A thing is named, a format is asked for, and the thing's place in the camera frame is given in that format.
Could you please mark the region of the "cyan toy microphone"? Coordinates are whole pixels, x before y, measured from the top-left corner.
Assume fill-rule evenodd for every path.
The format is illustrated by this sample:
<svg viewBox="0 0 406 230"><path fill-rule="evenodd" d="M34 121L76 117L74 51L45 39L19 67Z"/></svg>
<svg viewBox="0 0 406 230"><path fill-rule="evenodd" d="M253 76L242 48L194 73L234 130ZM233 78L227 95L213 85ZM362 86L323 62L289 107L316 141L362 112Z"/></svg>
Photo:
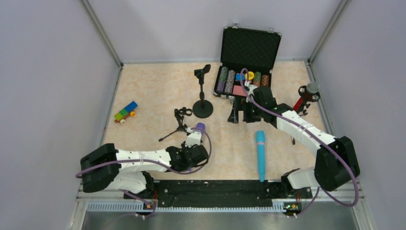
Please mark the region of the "cyan toy microphone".
<svg viewBox="0 0 406 230"><path fill-rule="evenodd" d="M262 130L259 130L255 134L255 141L257 146L257 166L258 166L258 174L259 174L259 181L265 181L266 175L266 162L265 162L265 133Z"/></svg>

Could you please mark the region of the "round base clip mic stand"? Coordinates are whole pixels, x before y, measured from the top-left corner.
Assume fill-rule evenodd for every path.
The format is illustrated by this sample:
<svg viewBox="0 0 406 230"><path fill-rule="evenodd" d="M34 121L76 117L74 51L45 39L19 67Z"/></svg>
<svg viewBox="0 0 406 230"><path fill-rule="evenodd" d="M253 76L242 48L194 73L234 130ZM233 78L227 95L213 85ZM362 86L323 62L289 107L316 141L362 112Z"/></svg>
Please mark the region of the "round base clip mic stand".
<svg viewBox="0 0 406 230"><path fill-rule="evenodd" d="M199 80L200 85L200 93L199 93L199 100L196 101L192 107L193 114L197 118L208 118L212 115L214 108L210 101L205 99L205 94L203 91L204 85L204 76L208 73L211 69L210 64L206 64L202 69L195 69L194 75Z"/></svg>

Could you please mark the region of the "small tripod mic stand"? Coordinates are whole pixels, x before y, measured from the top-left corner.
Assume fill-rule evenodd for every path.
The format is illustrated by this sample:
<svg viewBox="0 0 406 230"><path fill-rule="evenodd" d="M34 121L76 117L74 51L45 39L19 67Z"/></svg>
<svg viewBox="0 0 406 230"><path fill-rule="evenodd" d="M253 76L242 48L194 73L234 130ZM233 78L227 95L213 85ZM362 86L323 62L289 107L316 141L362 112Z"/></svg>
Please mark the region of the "small tripod mic stand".
<svg viewBox="0 0 406 230"><path fill-rule="evenodd" d="M176 132L190 133L190 131L188 131L188 126L184 123L184 118L185 118L185 116L191 116L192 113L193 113L193 110L190 108L186 108L186 107L182 107L180 109L174 109L174 117L176 118L178 127L174 131L167 134L166 136L160 138L158 140L158 142L163 141L164 139L173 135Z"/></svg>

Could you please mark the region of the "shock mount tripod mic stand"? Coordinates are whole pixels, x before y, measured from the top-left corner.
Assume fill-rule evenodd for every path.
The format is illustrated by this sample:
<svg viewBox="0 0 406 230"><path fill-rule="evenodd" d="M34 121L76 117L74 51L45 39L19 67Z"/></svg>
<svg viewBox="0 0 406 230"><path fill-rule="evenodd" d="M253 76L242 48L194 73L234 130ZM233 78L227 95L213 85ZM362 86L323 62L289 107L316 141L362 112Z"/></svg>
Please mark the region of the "shock mount tripod mic stand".
<svg viewBox="0 0 406 230"><path fill-rule="evenodd" d="M309 86L301 86L298 89L298 93L300 95L299 100L293 107L299 116L307 115L307 109L311 106L311 103L315 103L320 99L320 93L317 92L310 92L308 89Z"/></svg>

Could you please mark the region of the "red glitter microphone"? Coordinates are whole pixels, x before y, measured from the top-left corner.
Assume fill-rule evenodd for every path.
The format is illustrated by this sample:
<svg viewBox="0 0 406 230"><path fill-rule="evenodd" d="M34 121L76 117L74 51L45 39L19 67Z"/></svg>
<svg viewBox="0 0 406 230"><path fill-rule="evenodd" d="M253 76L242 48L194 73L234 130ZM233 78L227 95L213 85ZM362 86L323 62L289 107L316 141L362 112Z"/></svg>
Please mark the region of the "red glitter microphone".
<svg viewBox="0 0 406 230"><path fill-rule="evenodd" d="M311 103L318 102L320 100L320 86L317 82L313 81L307 85L303 85L298 89L300 95L299 100L293 106L298 114L307 115L307 109Z"/></svg>

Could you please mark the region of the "purple toy microphone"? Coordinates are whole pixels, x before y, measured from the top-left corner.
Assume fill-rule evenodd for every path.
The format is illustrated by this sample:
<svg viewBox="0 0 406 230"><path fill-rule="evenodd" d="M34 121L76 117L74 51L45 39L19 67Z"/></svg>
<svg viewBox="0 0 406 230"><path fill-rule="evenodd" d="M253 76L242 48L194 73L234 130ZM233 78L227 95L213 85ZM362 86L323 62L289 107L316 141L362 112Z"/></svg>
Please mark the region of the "purple toy microphone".
<svg viewBox="0 0 406 230"><path fill-rule="evenodd" d="M197 130L202 133L205 132L205 124L201 122L197 123L194 130Z"/></svg>

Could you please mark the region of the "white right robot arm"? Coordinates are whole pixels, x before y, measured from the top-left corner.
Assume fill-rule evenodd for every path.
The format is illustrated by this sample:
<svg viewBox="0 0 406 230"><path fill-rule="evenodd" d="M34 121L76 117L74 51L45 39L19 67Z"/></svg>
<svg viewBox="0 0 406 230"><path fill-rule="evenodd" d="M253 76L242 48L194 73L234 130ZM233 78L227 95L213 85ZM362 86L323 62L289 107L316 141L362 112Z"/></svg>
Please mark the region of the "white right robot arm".
<svg viewBox="0 0 406 230"><path fill-rule="evenodd" d="M331 192L360 175L351 139L328 134L305 121L287 104L278 104L270 87L250 85L242 86L241 90L243 96L234 100L229 122L237 124L238 112L242 111L244 122L269 123L290 135L315 156L313 167L293 169L281 177L287 190L317 186Z"/></svg>

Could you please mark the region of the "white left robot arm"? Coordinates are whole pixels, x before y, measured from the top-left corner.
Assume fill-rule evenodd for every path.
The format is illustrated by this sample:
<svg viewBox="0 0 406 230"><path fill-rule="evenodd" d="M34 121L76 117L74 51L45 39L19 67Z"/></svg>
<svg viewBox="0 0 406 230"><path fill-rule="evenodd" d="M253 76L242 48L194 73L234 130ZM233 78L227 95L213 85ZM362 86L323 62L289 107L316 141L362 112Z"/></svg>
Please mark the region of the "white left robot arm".
<svg viewBox="0 0 406 230"><path fill-rule="evenodd" d="M191 174L192 168L203 167L209 153L203 145L170 146L153 151L116 149L112 143L104 144L80 160L80 172L85 193L102 190L126 190L139 194L150 190L153 179L149 172Z"/></svg>

